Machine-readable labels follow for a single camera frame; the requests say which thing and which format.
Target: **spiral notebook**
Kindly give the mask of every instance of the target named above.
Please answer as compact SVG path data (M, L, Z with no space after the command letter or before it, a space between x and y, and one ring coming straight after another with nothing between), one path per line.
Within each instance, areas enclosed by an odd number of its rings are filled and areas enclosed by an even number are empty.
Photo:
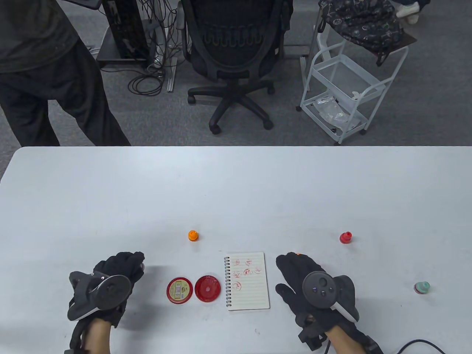
M228 254L225 283L228 310L270 308L264 252Z

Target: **orange bottle cap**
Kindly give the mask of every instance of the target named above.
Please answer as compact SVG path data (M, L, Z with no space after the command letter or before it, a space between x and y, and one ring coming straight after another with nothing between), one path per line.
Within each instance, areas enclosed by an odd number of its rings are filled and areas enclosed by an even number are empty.
M193 242L198 240L198 232L196 232L195 230L190 231L188 233L188 239Z

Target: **chair base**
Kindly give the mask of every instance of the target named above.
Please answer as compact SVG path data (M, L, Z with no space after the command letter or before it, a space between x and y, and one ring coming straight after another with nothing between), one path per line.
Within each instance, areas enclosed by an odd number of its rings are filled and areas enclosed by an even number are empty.
M210 131L217 135L221 133L221 129L218 126L218 122L226 112L226 110L233 104L239 103L241 106L246 107L248 110L253 112L256 116L262 119L264 123L264 129L271 130L274 127L274 123L269 119L269 115L253 100L246 95L248 93L267 88L268 94L274 94L274 83L271 80L261 80L254 83L248 83L244 85L239 84L239 80L226 80L227 85L224 87L210 86L210 87L196 87L188 90L188 103L195 104L195 96L211 96L220 97L222 100L213 113L208 126Z

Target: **black pants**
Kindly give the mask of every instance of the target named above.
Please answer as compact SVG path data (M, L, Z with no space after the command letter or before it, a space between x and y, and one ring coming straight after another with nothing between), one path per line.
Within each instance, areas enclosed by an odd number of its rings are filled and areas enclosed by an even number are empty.
M100 69L84 43L37 69L0 74L0 106L21 146L59 146L48 118L56 100L97 146L130 146L110 112Z

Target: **hand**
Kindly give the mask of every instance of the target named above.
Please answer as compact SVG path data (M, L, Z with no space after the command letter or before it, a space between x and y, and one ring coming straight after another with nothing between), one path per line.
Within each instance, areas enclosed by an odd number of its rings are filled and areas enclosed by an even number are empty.
M98 262L93 271L100 272L108 276L124 275L131 282L131 291L129 293L129 295L131 295L135 283L141 279L144 274L143 261L144 254L142 252L120 252L116 256L109 257L106 261ZM111 323L116 328L125 312L126 301L127 298L116 308L106 311L93 312L85 319L87 319L87 323L90 323L93 319L102 319Z
M300 327L316 321L320 329L327 332L344 320L338 311L318 309L311 305L303 295L302 284L305 277L314 271L325 271L313 259L305 254L297 255L290 252L287 255L278 256L276 264L291 288L285 284L277 284L275 291L297 316L296 322Z
M285 284L277 284L275 291L295 314L296 323L303 328L299 338L302 342L307 343L311 350L321 347L322 341L326 339L325 333L337 326L339 326L338 330L341 329L357 343L369 344L371 339L360 332L354 323L345 319L338 311L318 309L306 300L302 290L303 280L311 272L325 272L320 265L307 255L297 255L293 252L278 256L276 264L291 288ZM321 339L317 334L314 335L315 333L323 333L320 335Z

